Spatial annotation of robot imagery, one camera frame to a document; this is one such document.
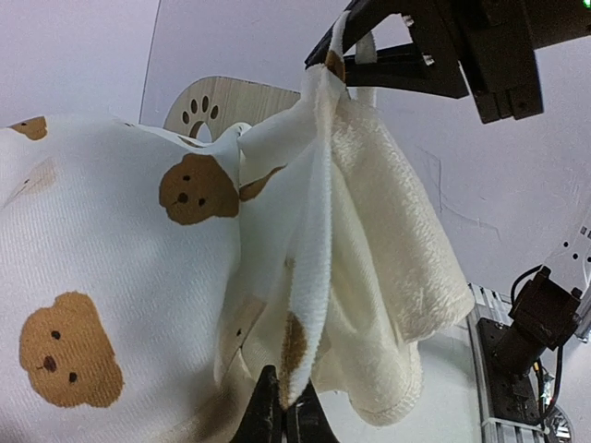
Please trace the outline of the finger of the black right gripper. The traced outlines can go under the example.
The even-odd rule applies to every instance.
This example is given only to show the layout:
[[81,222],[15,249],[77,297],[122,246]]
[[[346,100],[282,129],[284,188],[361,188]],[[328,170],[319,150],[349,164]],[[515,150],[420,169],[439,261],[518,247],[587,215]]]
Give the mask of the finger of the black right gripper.
[[[407,1],[368,0],[351,1],[336,19],[332,28],[322,37],[305,60],[306,65],[315,65],[324,60],[332,38],[345,53],[369,35],[385,18],[404,15],[408,10]],[[368,43],[362,44],[364,52],[360,61],[353,58],[355,65],[412,65],[416,62],[416,49],[412,43],[381,50],[370,50]]]

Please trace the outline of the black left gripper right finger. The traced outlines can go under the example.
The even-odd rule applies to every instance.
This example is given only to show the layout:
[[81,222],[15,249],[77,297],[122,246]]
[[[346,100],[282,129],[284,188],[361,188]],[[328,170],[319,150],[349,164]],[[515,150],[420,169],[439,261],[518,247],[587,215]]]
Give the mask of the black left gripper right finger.
[[311,382],[288,408],[288,441],[290,443],[339,443],[322,409]]

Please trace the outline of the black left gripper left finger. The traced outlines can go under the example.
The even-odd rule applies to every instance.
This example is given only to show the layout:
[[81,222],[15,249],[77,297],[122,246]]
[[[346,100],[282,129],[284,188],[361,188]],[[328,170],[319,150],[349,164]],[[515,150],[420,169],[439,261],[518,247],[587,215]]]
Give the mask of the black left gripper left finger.
[[274,365],[262,368],[247,408],[234,434],[234,443],[282,441],[282,408]]

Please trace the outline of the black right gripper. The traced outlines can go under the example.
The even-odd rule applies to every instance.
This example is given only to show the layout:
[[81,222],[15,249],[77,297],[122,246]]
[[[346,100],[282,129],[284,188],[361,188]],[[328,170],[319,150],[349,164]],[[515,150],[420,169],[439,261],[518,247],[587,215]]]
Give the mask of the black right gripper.
[[348,86],[448,98],[466,97],[470,89],[484,124],[543,113],[523,1],[410,1],[408,15],[413,20],[411,35],[426,54],[407,43],[378,50],[373,63],[348,55]]

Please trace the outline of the wooden pet bed frame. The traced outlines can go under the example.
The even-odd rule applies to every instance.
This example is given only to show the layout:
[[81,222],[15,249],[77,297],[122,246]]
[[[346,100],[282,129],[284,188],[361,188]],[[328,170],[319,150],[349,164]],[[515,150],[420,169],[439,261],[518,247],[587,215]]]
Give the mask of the wooden pet bed frame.
[[296,91],[238,78],[206,77],[180,93],[163,127],[181,136],[215,140],[235,123],[256,125],[298,100]]

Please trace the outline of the bear print cushion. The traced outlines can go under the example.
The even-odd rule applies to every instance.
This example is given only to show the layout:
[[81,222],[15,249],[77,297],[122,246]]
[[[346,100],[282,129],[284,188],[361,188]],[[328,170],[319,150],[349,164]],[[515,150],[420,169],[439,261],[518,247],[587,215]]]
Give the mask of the bear print cushion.
[[391,425],[475,300],[333,37],[299,100],[203,143],[107,116],[1,131],[1,438],[234,442],[261,370]]

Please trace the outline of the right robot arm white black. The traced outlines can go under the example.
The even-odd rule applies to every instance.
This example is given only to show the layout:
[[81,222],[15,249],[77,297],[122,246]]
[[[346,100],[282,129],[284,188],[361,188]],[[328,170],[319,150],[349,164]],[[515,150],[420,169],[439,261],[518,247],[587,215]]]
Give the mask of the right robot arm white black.
[[[344,73],[353,87],[382,87],[461,99],[472,96],[489,124],[544,110],[535,52],[590,33],[586,1],[353,1],[346,7],[344,47],[400,16],[409,43],[380,49],[364,64],[352,55]],[[511,324],[476,324],[481,405],[489,425],[530,429],[558,440],[558,394],[545,394],[541,354],[562,353],[582,322],[590,285],[590,219],[582,217],[558,248],[513,283]]]

